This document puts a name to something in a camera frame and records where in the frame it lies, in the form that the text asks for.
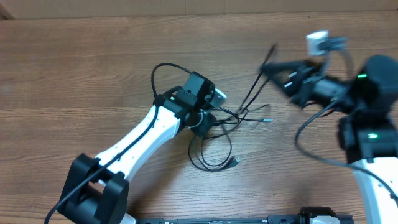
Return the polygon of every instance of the wire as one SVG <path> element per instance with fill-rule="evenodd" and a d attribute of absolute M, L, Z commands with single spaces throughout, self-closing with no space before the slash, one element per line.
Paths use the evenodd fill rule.
<path fill-rule="evenodd" d="M 266 57 L 265 57 L 265 59 L 264 59 L 264 61 L 263 61 L 263 63 L 262 63 L 262 66 L 263 66 L 264 64 L 266 64 L 266 63 L 268 62 L 268 60 L 271 58 L 271 56 L 273 56 L 273 55 L 275 54 L 276 48 L 277 48 L 277 45 L 276 45 L 276 44 L 274 44 L 274 45 L 271 47 L 271 49 L 268 51 L 268 53 L 267 53 L 267 55 L 266 55 Z M 254 81 L 253 85 L 250 87 L 249 92 L 248 92 L 247 95 L 245 96 L 245 98 L 244 98 L 244 100 L 242 101 L 242 103 L 241 103 L 240 107 L 238 108 L 237 112 L 234 113 L 234 112 L 232 112 L 232 111 L 230 111 L 230 110 L 228 110 L 228 109 L 226 109 L 226 108 L 221 108 L 221 107 L 220 107 L 220 108 L 213 108 L 213 110 L 215 110 L 215 111 L 221 111 L 221 112 L 224 112 L 224 113 L 229 114 L 230 117 L 228 117 L 228 118 L 226 118 L 226 119 L 218 119 L 218 120 L 216 120 L 216 122 L 215 122 L 214 125 L 213 125 L 213 127 L 214 127 L 214 126 L 220 126 L 220 125 L 221 125 L 221 127 L 223 128 L 223 133 L 222 133 L 222 134 L 218 134 L 218 135 L 214 135 L 214 136 L 205 136 L 205 137 L 203 137 L 203 138 L 201 139 L 201 140 L 202 140 L 202 141 L 201 141 L 201 159 L 200 159 L 200 157 L 198 156 L 197 149 L 196 149 L 196 138 L 197 138 L 197 136 L 194 135 L 194 137 L 193 137 L 193 139 L 190 141 L 190 144 L 189 144 L 189 147 L 188 147 L 188 157 L 189 157 L 191 163 L 192 163 L 197 169 L 200 169 L 200 170 L 203 170 L 203 171 L 209 171 L 209 172 L 219 172 L 219 171 L 225 170 L 225 169 L 227 169 L 227 168 L 233 167 L 233 166 L 235 166 L 235 165 L 238 163 L 238 162 L 236 162 L 236 159 L 233 158 L 233 157 L 232 157 L 231 159 L 229 159 L 229 158 L 230 158 L 230 155 L 231 155 L 231 153 L 232 153 L 232 143 L 231 143 L 231 140 L 230 140 L 228 134 L 231 133 L 231 132 L 233 132 L 234 130 L 236 130 L 236 129 L 239 127 L 239 125 L 242 123 L 242 121 L 264 122 L 264 119 L 247 119 L 246 116 L 247 116 L 248 113 L 249 113 L 249 110 L 248 110 L 249 106 L 250 106 L 250 105 L 254 102 L 254 100 L 256 100 L 256 98 L 259 96 L 261 90 L 262 90 L 262 89 L 265 87 L 265 85 L 269 82 L 269 80 L 270 80 L 269 78 L 267 78 L 267 79 L 264 81 L 264 83 L 260 86 L 259 90 L 258 90 L 258 91 L 256 92 L 256 94 L 253 96 L 253 98 L 252 98 L 251 100 L 249 100 L 249 102 L 247 103 L 246 106 L 244 106 L 245 102 L 249 99 L 250 94 L 252 93 L 254 87 L 257 85 L 257 83 L 258 83 L 258 81 L 259 81 L 259 79 L 260 79 L 261 76 L 262 76 L 262 71 L 259 72 L 259 74 L 258 74 L 256 80 Z M 258 107 L 258 108 L 256 108 L 256 109 L 254 109 L 254 110 L 251 110 L 251 111 L 256 111 L 256 110 L 262 109 L 262 108 L 264 108 L 264 107 L 266 107 L 266 106 L 269 106 L 269 104 L 262 105 L 262 106 L 260 106 L 260 107 Z M 225 128 L 225 125 L 226 125 L 226 124 L 233 124 L 234 126 L 233 126 L 231 129 L 226 130 L 226 128 Z M 227 139 L 228 139 L 228 141 L 229 141 L 229 145 L 230 145 L 229 154 L 228 154 L 227 158 L 226 158 L 224 161 L 222 161 L 222 162 L 220 162 L 220 163 L 218 163 L 218 164 L 209 164 L 209 163 L 206 161 L 206 159 L 205 159 L 205 157 L 204 157 L 204 155 L 203 155 L 203 145 L 204 145 L 204 142 L 205 142 L 205 140 L 216 139 L 216 138 L 220 138 L 220 137 L 222 137 L 222 136 L 226 136 Z M 192 144 L 193 144 L 193 151 L 194 151 L 194 153 L 195 153 L 195 155 L 196 155 L 196 157 L 197 157 L 199 163 L 200 163 L 203 167 L 200 167 L 200 166 L 198 166 L 197 164 L 195 164 L 194 161 L 193 161 L 193 159 L 192 159 L 192 156 L 191 156 L 191 145 L 192 145 Z M 208 166 L 209 166 L 209 167 L 220 167 L 220 168 L 217 168 L 217 169 L 210 169 Z"/>
<path fill-rule="evenodd" d="M 319 69 L 318 73 L 320 76 L 325 77 L 326 71 L 329 69 L 330 66 L 330 52 L 326 53 L 325 60 L 322 63 L 321 68 Z"/>
<path fill-rule="evenodd" d="M 334 112 L 336 112 L 336 109 L 331 109 L 329 112 L 327 112 L 327 113 L 321 115 L 321 118 L 327 117 L 327 116 L 331 115 L 331 114 L 334 113 Z"/>
<path fill-rule="evenodd" d="M 299 143 L 299 137 L 301 132 L 305 129 L 305 127 L 307 127 L 313 120 L 317 119 L 321 114 L 323 114 L 324 112 L 326 112 L 328 109 L 332 109 L 337 103 L 339 103 L 339 100 L 335 100 L 334 102 L 330 103 L 328 106 L 326 106 L 325 108 L 323 108 L 322 110 L 320 110 L 319 112 L 317 112 L 315 115 L 313 115 L 310 119 L 308 119 L 296 132 L 295 138 L 294 138 L 294 144 L 297 148 L 297 150 L 299 150 L 304 156 L 310 157 L 312 159 L 316 159 L 320 162 L 324 162 L 330 165 L 334 165 L 334 166 L 340 166 L 340 167 L 347 167 L 353 170 L 357 170 L 357 171 L 361 171 L 367 175 L 370 175 L 371 177 L 375 178 L 376 180 L 378 180 L 390 193 L 391 198 L 393 200 L 395 200 L 397 206 L 398 206 L 398 197 L 396 195 L 396 193 L 391 189 L 391 187 L 385 183 L 380 177 L 378 177 L 376 174 L 373 174 L 371 171 L 367 170 L 367 169 L 363 169 L 360 168 L 358 166 L 352 165 L 352 164 L 345 164 L 344 162 L 340 162 L 340 161 L 335 161 L 333 159 L 324 159 L 320 156 L 314 155 L 311 152 L 306 151 Z"/>
<path fill-rule="evenodd" d="M 310 102 L 310 103 L 307 103 L 306 105 L 304 105 L 303 108 L 301 108 L 301 110 L 303 110 L 304 108 L 306 108 L 306 107 L 308 107 L 308 106 L 310 106 L 310 105 L 319 105 L 319 103 L 318 103 L 318 102 Z"/>
<path fill-rule="evenodd" d="M 173 64 L 173 63 L 160 63 L 160 64 L 156 65 L 156 66 L 154 67 L 154 69 L 152 70 L 152 74 L 150 75 L 150 84 L 152 85 L 152 91 L 154 92 L 154 97 L 155 97 L 155 98 L 156 98 L 156 96 L 157 96 L 157 94 L 156 94 L 156 87 L 155 87 L 155 72 L 156 72 L 156 70 L 157 70 L 158 68 L 163 67 L 163 66 L 176 67 L 176 68 L 179 68 L 179 69 L 181 69 L 181 70 L 187 72 L 188 74 L 191 74 L 191 71 L 190 71 L 190 70 L 188 70 L 188 69 L 186 69 L 186 68 L 184 68 L 184 67 L 182 67 L 182 66 Z"/>
<path fill-rule="evenodd" d="M 339 50 L 339 53 L 341 54 L 341 56 L 343 56 L 343 59 L 345 61 L 348 78 L 354 78 L 354 63 L 351 55 L 344 48 Z"/>
<path fill-rule="evenodd" d="M 223 128 L 223 131 L 226 132 L 224 125 L 221 125 L 221 127 Z M 197 136 L 194 135 L 194 137 L 193 137 L 193 139 L 190 141 L 189 147 L 188 147 L 188 157 L 189 157 L 189 160 L 191 161 L 191 163 L 192 163 L 197 169 L 202 170 L 202 171 L 207 171 L 207 172 L 221 172 L 221 171 L 223 171 L 223 170 L 226 170 L 226 169 L 228 169 L 228 168 L 230 168 L 230 167 L 235 166 L 235 165 L 237 164 L 237 162 L 234 163 L 235 158 L 232 157 L 231 159 L 229 159 L 230 156 L 231 156 L 231 153 L 232 153 L 232 142 L 231 142 L 231 138 L 229 137 L 228 133 L 226 133 L 225 136 L 227 137 L 228 142 L 229 142 L 229 153 L 228 153 L 228 156 L 227 156 L 227 158 L 226 158 L 223 162 L 220 162 L 219 164 L 213 165 L 213 164 L 209 164 L 209 163 L 205 160 L 205 158 L 203 157 L 203 150 L 201 151 L 201 156 L 202 156 L 203 162 L 200 160 L 199 155 L 198 155 L 198 152 L 197 152 L 197 147 L 196 147 L 196 144 L 197 144 L 197 142 L 196 142 Z M 192 156 L 191 156 L 191 145 L 192 145 L 192 144 L 193 144 L 193 152 L 195 153 L 195 155 L 196 155 L 196 157 L 198 158 L 200 164 L 201 164 L 204 168 L 202 168 L 202 167 L 200 167 L 200 166 L 198 166 L 198 165 L 196 165 L 196 164 L 194 163 L 194 161 L 193 161 L 193 159 L 192 159 Z M 210 168 L 208 168 L 205 164 L 207 164 L 208 166 L 213 166 L 213 167 L 222 166 L 223 164 L 225 164 L 225 165 L 224 165 L 223 167 L 220 167 L 220 168 L 210 169 Z"/>
<path fill-rule="evenodd" d="M 118 153 L 113 159 L 107 162 L 103 167 L 99 168 L 96 172 L 89 175 L 85 180 L 83 180 L 79 185 L 77 185 L 73 190 L 71 190 L 64 198 L 62 198 L 54 207 L 49 211 L 47 216 L 44 219 L 44 224 L 48 224 L 51 216 L 54 212 L 59 208 L 59 206 L 63 205 L 73 194 L 75 194 L 78 190 L 84 187 L 90 180 L 97 178 L 107 167 L 109 167 L 113 162 L 118 160 L 123 154 L 125 154 L 130 148 L 132 148 L 139 140 L 141 140 L 147 132 L 154 127 L 157 114 L 159 112 L 159 108 L 155 106 L 155 115 L 152 121 L 149 123 L 148 127 L 136 138 L 130 145 L 128 145 L 125 149 L 123 149 L 120 153 Z"/>

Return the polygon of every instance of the black bracket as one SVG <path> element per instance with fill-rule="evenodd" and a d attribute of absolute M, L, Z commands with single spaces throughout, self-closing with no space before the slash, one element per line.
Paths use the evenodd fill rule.
<path fill-rule="evenodd" d="M 85 154 L 78 156 L 70 166 L 61 199 L 98 170 L 101 167 L 98 162 Z M 129 182 L 124 180 L 123 173 L 112 174 L 109 171 L 90 181 L 99 180 L 106 182 L 102 193 L 87 183 L 61 205 L 58 212 L 77 224 L 119 224 L 126 212 Z"/>
<path fill-rule="evenodd" d="M 372 163 L 376 157 L 398 157 L 398 133 L 387 118 L 370 122 L 343 117 L 339 120 L 338 140 L 348 163 L 361 159 Z"/>

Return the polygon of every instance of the robotic arm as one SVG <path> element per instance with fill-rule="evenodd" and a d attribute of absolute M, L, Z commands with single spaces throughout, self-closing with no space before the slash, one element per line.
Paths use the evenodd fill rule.
<path fill-rule="evenodd" d="M 81 224 L 135 224 L 136 220 L 125 211 L 129 183 L 138 169 L 185 126 L 199 136 L 206 134 L 216 120 L 210 110 L 221 106 L 225 99 L 224 93 L 196 72 L 190 73 L 183 87 L 157 95 L 147 116 L 122 140 L 94 159 L 81 154 L 73 161 L 61 194 L 65 202 L 56 206 L 58 212 Z M 104 167 L 90 179 L 104 185 L 102 194 L 88 182 L 78 188 Z"/>
<path fill-rule="evenodd" d="M 324 63 L 309 60 L 269 63 L 261 70 L 299 107 L 304 108 L 313 101 L 325 109 L 348 114 L 338 125 L 339 144 L 346 152 L 348 164 L 322 159 L 309 152 L 304 154 L 352 168 L 368 223 L 395 223 L 398 213 L 395 193 L 398 192 L 398 134 L 388 113 L 398 98 L 398 63 L 389 57 L 375 55 L 351 77 L 353 80 L 343 82 L 326 76 L 325 70 L 332 50 L 340 50 L 345 59 L 349 59 L 344 49 L 345 40 L 329 38 L 327 31 L 320 31 L 308 35 L 307 44 L 310 55 L 326 55 Z"/>

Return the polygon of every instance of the white plastic casing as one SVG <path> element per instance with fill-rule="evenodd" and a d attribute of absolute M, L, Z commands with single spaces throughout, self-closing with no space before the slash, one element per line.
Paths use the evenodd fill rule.
<path fill-rule="evenodd" d="M 379 176 L 395 193 L 398 192 L 398 158 L 374 158 L 373 163 L 361 159 L 354 165 Z M 398 223 L 398 207 L 388 190 L 375 178 L 361 171 L 354 171 L 365 205 L 366 219 L 372 224 Z"/>
<path fill-rule="evenodd" d="M 309 56 L 319 56 L 326 54 L 326 50 L 320 50 L 319 44 L 326 41 L 329 37 L 327 30 L 319 30 L 307 35 L 307 51 Z"/>
<path fill-rule="evenodd" d="M 130 133 L 122 138 L 122 140 L 96 156 L 96 158 L 101 159 L 99 164 L 102 166 L 105 165 L 119 152 L 128 147 L 128 145 L 144 132 L 153 120 L 154 115 L 155 106 L 150 109 L 147 116 L 131 130 Z M 136 174 L 138 169 L 150 158 L 156 149 L 177 134 L 179 127 L 180 119 L 176 118 L 173 112 L 160 106 L 154 127 L 151 128 L 140 141 L 133 145 L 120 160 L 112 163 L 108 167 L 108 170 L 114 174 L 122 172 L 124 174 L 124 179 L 130 182 L 134 174 Z"/>

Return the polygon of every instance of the wooden table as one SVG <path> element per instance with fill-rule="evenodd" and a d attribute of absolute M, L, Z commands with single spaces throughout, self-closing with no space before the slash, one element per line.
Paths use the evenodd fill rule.
<path fill-rule="evenodd" d="M 0 21 L 0 223 L 42 223 L 58 201 L 69 166 L 121 139 L 152 104 L 150 72 L 172 62 L 208 77 L 235 109 L 252 85 L 269 47 L 279 60 L 306 58 L 305 35 L 329 29 L 349 38 L 355 67 L 371 55 L 398 58 L 396 12 L 325 12 L 230 16 L 117 17 Z M 330 73 L 345 77 L 333 56 Z M 183 84 L 174 68 L 156 75 L 158 92 Z M 307 159 L 293 136 L 319 107 L 303 111 L 273 84 L 254 106 L 270 103 L 232 135 L 238 166 L 207 173 L 188 160 L 189 130 L 162 146 L 140 169 L 129 191 L 136 217 L 263 217 L 329 206 L 365 223 L 352 171 Z M 341 114 L 308 127 L 302 144 L 322 156 L 344 160 L 336 139 Z M 223 158 L 218 139 L 205 156 Z M 51 223 L 69 223 L 56 214 Z"/>

